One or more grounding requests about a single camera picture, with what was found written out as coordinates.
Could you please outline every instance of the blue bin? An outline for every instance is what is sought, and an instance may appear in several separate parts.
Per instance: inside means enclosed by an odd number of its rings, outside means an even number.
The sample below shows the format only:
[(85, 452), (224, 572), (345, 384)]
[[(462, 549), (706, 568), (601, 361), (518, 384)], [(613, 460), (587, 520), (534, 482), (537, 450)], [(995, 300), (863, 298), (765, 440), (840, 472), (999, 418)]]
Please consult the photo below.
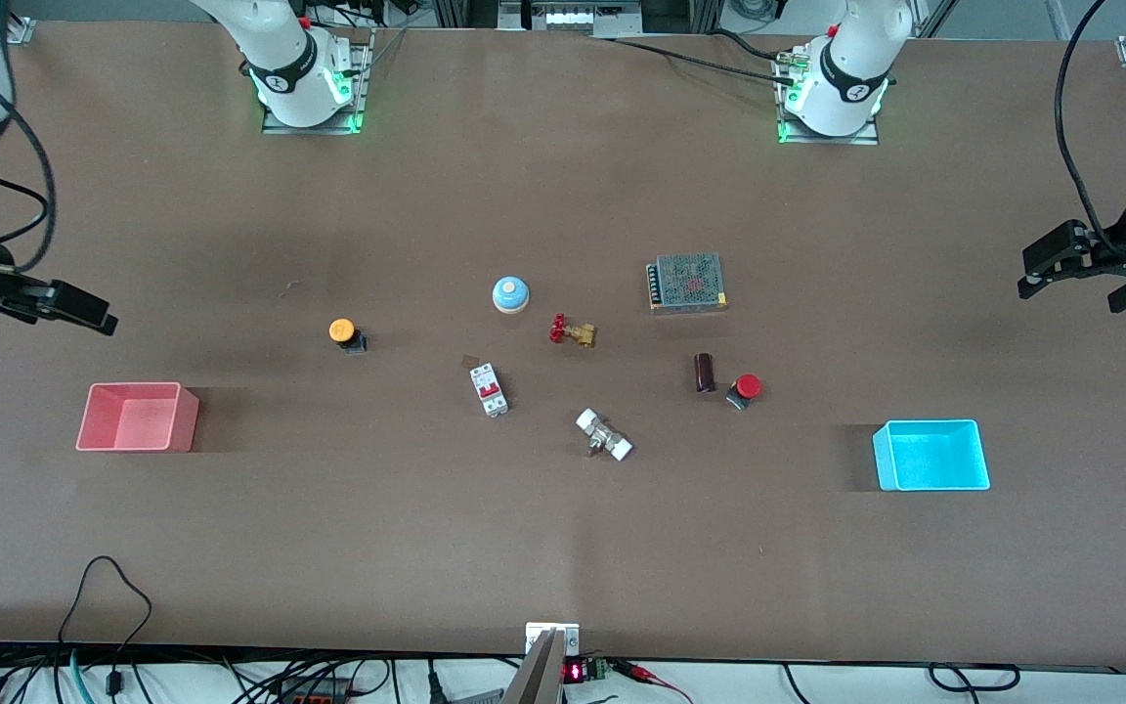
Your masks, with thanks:
[(983, 491), (989, 467), (975, 420), (890, 420), (872, 436), (885, 491)]

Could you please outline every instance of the blue button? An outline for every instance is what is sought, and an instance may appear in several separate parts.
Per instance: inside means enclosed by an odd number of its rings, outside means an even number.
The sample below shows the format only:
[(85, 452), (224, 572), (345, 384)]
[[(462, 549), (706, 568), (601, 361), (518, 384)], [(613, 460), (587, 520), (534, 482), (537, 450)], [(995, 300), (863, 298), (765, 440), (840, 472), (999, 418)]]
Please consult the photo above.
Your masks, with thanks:
[(519, 277), (503, 277), (492, 287), (492, 305), (503, 313), (518, 313), (528, 306), (528, 285)]

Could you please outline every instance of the table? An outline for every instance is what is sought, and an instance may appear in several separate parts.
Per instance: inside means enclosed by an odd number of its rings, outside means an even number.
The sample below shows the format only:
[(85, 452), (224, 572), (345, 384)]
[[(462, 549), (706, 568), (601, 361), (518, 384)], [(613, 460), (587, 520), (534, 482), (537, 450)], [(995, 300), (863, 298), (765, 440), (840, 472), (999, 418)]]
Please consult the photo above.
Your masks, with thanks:
[[(718, 37), (662, 45), (756, 68)], [(760, 39), (776, 48), (775, 37)], [(37, 269), (114, 338), (0, 315), (0, 639), (53, 638), (119, 558), (145, 641), (1126, 667), (1126, 313), (1016, 297), (1080, 206), (1052, 137), (1063, 46), (912, 41), (879, 148), (781, 145), (772, 93), (586, 37), (411, 33), (358, 137), (262, 137), (215, 26), (43, 24), (14, 48), (55, 163)], [(1070, 137), (1126, 204), (1126, 69), (1081, 46)], [(0, 175), (39, 184), (18, 134)], [(0, 190), (0, 232), (30, 217)], [(19, 241), (18, 257), (30, 243)], [(649, 315), (644, 264), (723, 257), (723, 315)], [(500, 315), (500, 276), (529, 282)], [(546, 339), (564, 312), (598, 327)], [(369, 336), (348, 357), (336, 317)], [(692, 391), (765, 380), (733, 411)], [(461, 365), (492, 362), (488, 419)], [(180, 381), (187, 455), (78, 454), (86, 389)], [(634, 442), (584, 457), (573, 419)], [(992, 490), (876, 490), (886, 419), (973, 418)], [(71, 638), (140, 606), (99, 572)]]

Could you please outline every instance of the pink plastic bin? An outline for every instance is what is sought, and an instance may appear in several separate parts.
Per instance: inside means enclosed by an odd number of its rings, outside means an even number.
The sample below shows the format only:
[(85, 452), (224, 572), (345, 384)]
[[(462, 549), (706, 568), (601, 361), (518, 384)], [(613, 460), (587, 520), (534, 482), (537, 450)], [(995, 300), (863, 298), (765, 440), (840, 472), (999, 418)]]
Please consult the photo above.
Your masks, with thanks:
[(189, 452), (196, 422), (197, 396), (179, 383), (95, 383), (77, 449)]

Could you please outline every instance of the cable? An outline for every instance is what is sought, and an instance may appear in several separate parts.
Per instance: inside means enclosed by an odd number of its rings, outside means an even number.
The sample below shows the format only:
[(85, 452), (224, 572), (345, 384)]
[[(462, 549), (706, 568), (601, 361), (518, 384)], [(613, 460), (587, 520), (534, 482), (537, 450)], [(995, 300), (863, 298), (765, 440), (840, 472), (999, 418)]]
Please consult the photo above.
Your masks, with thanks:
[(81, 701), (86, 704), (93, 704), (93, 697), (90, 696), (90, 690), (86, 689), (86, 679), (81, 678), (80, 665), (77, 665), (77, 650), (72, 648), (72, 651), (68, 654), (68, 669), (72, 671), (72, 681), (77, 683), (77, 694), (81, 695)]
[(607, 658), (607, 663), (611, 666), (614, 671), (622, 674), (626, 678), (631, 678), (633, 681), (638, 681), (641, 685), (661, 686), (663, 689), (671, 689), (683, 696), (685, 701), (688, 701), (689, 704), (692, 704), (692, 696), (689, 696), (683, 689), (664, 680), (664, 678), (658, 677), (654, 672), (649, 671), (649, 669), (640, 665), (631, 663), (629, 660), (622, 658)]
[(692, 696), (689, 696), (688, 694), (686, 694), (685, 690), (680, 689), (680, 687), (678, 687), (678, 686), (671, 685), (670, 683), (662, 681), (662, 680), (658, 680), (658, 681), (653, 683), (653, 685), (664, 687), (664, 689), (671, 689), (672, 692), (679, 694), (680, 696), (683, 696), (685, 701), (688, 701), (689, 704), (692, 704)]
[(151, 693), (146, 692), (146, 683), (142, 681), (142, 672), (137, 671), (137, 660), (129, 656), (129, 667), (133, 668), (133, 678), (137, 680), (137, 689), (142, 690), (143, 699), (146, 704), (155, 704), (155, 701), (151, 699)]
[[(950, 672), (953, 672), (953, 676), (955, 676), (956, 678), (958, 678), (958, 681), (962, 683), (962, 686), (951, 686), (951, 685), (947, 685), (946, 683), (939, 680), (939, 678), (937, 677), (937, 668), (942, 668), (942, 669), (950, 670)], [(1002, 683), (1001, 685), (992, 685), (992, 686), (971, 685), (969, 678), (967, 678), (967, 676), (965, 676), (965, 674), (962, 672), (962, 669), (958, 668), (958, 665), (955, 665), (955, 663), (929, 663), (929, 678), (930, 678), (930, 680), (932, 680), (932, 685), (941, 687), (941, 689), (944, 689), (946, 692), (953, 692), (955, 694), (969, 694), (971, 695), (971, 701), (973, 702), (973, 704), (980, 704), (980, 694), (978, 693), (981, 693), (981, 692), (1010, 692), (1010, 690), (1015, 689), (1016, 686), (1019, 686), (1019, 680), (1024, 677), (1022, 672), (1019, 671), (1019, 667), (1016, 667), (1016, 665), (1001, 665), (1001, 667), (993, 668), (993, 669), (998, 669), (998, 670), (1001, 670), (1001, 671), (1010, 672), (1011, 676), (1012, 676), (1011, 677), (1011, 681)]]
[(753, 46), (750, 45), (750, 43), (748, 43), (748, 41), (743, 39), (741, 35), (725, 30), (725, 28), (716, 27), (714, 28), (714, 30), (707, 32), (707, 35), (729, 37), (729, 39), (735, 41), (738, 46), (741, 46), (743, 52), (745, 52), (747, 54), (758, 56), (759, 59), (767, 60), (768, 62), (774, 62), (776, 60), (775, 53), (767, 53), (762, 52), (762, 50), (754, 48)]
[(14, 229), (14, 231), (6, 233), (3, 237), (0, 237), (0, 244), (1, 244), (5, 241), (12, 241), (15, 240), (15, 238), (18, 238), (19, 235), (28, 231), (32, 231), (33, 228), (38, 226), (41, 222), (43, 222), (43, 220), (46, 219), (46, 214), (50, 213), (50, 204), (46, 204), (46, 199), (45, 197), (41, 196), (41, 193), (37, 193), (36, 190), (28, 187), (19, 186), (18, 182), (0, 178), (0, 186), (3, 188), (8, 188), (10, 190), (15, 190), (17, 193), (23, 193), (23, 195), (32, 197), (34, 200), (37, 202), (38, 205), (41, 205), (41, 212), (37, 213), (34, 219), (28, 220), (28, 224), (26, 224), (26, 226)]
[(384, 55), (387, 54), (394, 47), (394, 45), (396, 45), (400, 41), (402, 41), (403, 36), (406, 35), (408, 27), (411, 27), (412, 24), (415, 24), (422, 18), (423, 15), (420, 15), (420, 17), (418, 18), (406, 18), (406, 20), (403, 21), (401, 26), (395, 27), (397, 28), (397, 34), (394, 35), (393, 39), (388, 41), (388, 44), (385, 44), (385, 48), (382, 48), (379, 54), (376, 54), (375, 56), (372, 57), (372, 62), (367, 64), (367, 71), (372, 71), (372, 66), (375, 66), (377, 63), (379, 63), (381, 59), (384, 57)]
[(41, 178), (46, 184), (46, 202), (50, 204), (50, 213), (46, 214), (46, 229), (41, 235), (41, 243), (37, 244), (36, 252), (34, 252), (33, 257), (28, 258), (27, 262), (20, 264), (17, 267), (17, 271), (26, 273), (41, 262), (41, 259), (50, 251), (51, 241), (55, 238), (55, 173), (50, 169), (50, 157), (46, 157), (45, 149), (41, 146), (41, 140), (37, 139), (32, 126), (28, 126), (24, 116), (17, 112), (11, 101), (6, 99), (2, 93), (0, 93), (0, 107), (11, 116), (11, 119), (19, 126), (19, 132), (24, 133), (24, 137), (33, 146), (33, 151), (37, 152), (37, 160), (41, 162)]
[(359, 668), (361, 668), (363, 665), (370, 663), (370, 661), (372, 660), (360, 660), (359, 663), (354, 667), (354, 672), (350, 672), (350, 696), (367, 696), (369, 694), (374, 694), (379, 692), (381, 687), (385, 686), (385, 683), (388, 683), (388, 660), (381, 660), (382, 663), (385, 665), (385, 677), (381, 678), (381, 681), (376, 683), (376, 686), (373, 686), (372, 689), (354, 689), (354, 678), (359, 676)]
[(403, 695), (397, 692), (397, 660), (388, 661), (388, 675), (394, 680), (394, 704), (403, 704)]
[(224, 660), (224, 667), (227, 668), (229, 672), (233, 674), (233, 678), (238, 680), (238, 687), (241, 688), (241, 694), (245, 695), (247, 701), (252, 701), (250, 699), (250, 690), (247, 689), (245, 683), (241, 681), (241, 672), (239, 672), (238, 669), (233, 667), (233, 663), (229, 662), (229, 656), (224, 654), (223, 649), (220, 650), (220, 659)]
[(608, 41), (611, 44), (618, 44), (619, 46), (633, 46), (634, 48), (642, 48), (644, 52), (651, 52), (654, 54), (660, 54), (662, 56), (668, 56), (671, 59), (679, 59), (682, 62), (697, 63), (699, 66), (706, 66), (708, 69), (715, 69), (715, 71), (727, 71), (730, 74), (738, 74), (748, 78), (757, 78), (759, 80), (769, 80), (772, 83), (778, 83), (781, 86), (793, 86), (794, 79), (788, 77), (776, 77), (772, 74), (760, 74), (757, 71), (747, 71), (745, 69), (739, 69), (736, 66), (725, 66), (723, 63), (712, 63), (707, 62), (705, 59), (697, 59), (694, 56), (686, 56), (685, 54), (677, 54), (676, 52), (669, 52), (667, 48), (659, 48), (658, 46), (651, 46), (649, 44), (637, 44), (635, 41), (622, 41), (622, 39), (602, 39)]
[(1085, 187), (1085, 179), (1081, 177), (1080, 169), (1076, 168), (1076, 161), (1071, 157), (1071, 149), (1067, 148), (1067, 134), (1063, 130), (1063, 86), (1067, 81), (1067, 66), (1071, 63), (1072, 55), (1076, 53), (1076, 44), (1080, 43), (1080, 36), (1085, 34), (1089, 19), (1093, 18), (1093, 15), (1098, 14), (1098, 9), (1106, 2), (1107, 0), (1096, 0), (1092, 3), (1091, 8), (1087, 10), (1085, 16), (1080, 19), (1076, 32), (1071, 33), (1066, 52), (1063, 52), (1063, 63), (1058, 65), (1058, 80), (1054, 83), (1054, 134), (1058, 139), (1058, 152), (1063, 155), (1063, 163), (1067, 167), (1067, 175), (1071, 175), (1072, 182), (1076, 184), (1080, 204), (1085, 207), (1089, 226), (1098, 234), (1100, 243), (1111, 250), (1111, 253), (1116, 257), (1126, 260), (1126, 253), (1120, 252), (1114, 242), (1109, 240), (1107, 231), (1105, 231), (1102, 223), (1098, 219), (1098, 211), (1093, 208), (1093, 202), (1089, 197), (1089, 189)]
[(802, 694), (802, 690), (798, 689), (796, 679), (794, 678), (794, 670), (789, 668), (789, 663), (781, 663), (781, 667), (785, 668), (785, 677), (789, 678), (789, 687), (794, 689), (794, 695), (798, 698), (798, 701), (801, 701), (802, 704), (811, 704), (811, 701), (805, 698), (805, 694)]
[[(77, 585), (77, 596), (72, 598), (72, 606), (68, 607), (68, 614), (63, 615), (63, 623), (59, 624), (59, 633), (55, 635), (55, 641), (57, 642), (59, 645), (63, 645), (63, 630), (68, 627), (68, 621), (71, 621), (72, 614), (77, 612), (77, 605), (80, 604), (81, 592), (84, 591), (86, 589), (86, 579), (89, 578), (91, 567), (97, 564), (97, 562), (99, 561), (110, 562), (111, 567), (115, 567), (115, 573), (120, 576), (120, 581), (124, 582), (124, 587), (128, 587), (131, 591), (137, 594), (138, 597), (142, 597), (143, 604), (146, 605), (146, 614), (142, 616), (142, 621), (137, 623), (137, 627), (131, 630), (129, 635), (124, 636), (124, 641), (120, 641), (120, 647), (116, 648), (114, 654), (111, 654), (111, 672), (108, 674), (107, 678), (118, 678), (116, 667), (117, 665), (119, 665), (120, 652), (124, 651), (124, 648), (126, 645), (129, 645), (129, 641), (133, 641), (134, 636), (137, 636), (140, 630), (142, 630), (143, 626), (146, 625), (146, 621), (151, 620), (151, 614), (153, 613), (153, 611), (155, 611), (155, 605), (152, 604), (151, 598), (146, 596), (146, 592), (138, 589), (137, 585), (131, 582), (128, 576), (124, 573), (124, 569), (120, 567), (120, 562), (116, 562), (114, 558), (108, 555), (99, 555), (97, 558), (93, 558), (89, 562), (86, 562), (86, 570), (81, 571), (81, 581), (80, 583)], [(72, 650), (72, 658), (75, 658), (75, 649)], [(74, 671), (72, 674), (74, 674), (74, 677), (78, 678), (77, 681), (81, 685), (80, 672)], [(59, 689), (57, 674), (56, 674), (55, 689), (56, 690)], [(111, 704), (115, 704), (115, 694), (111, 694)]]

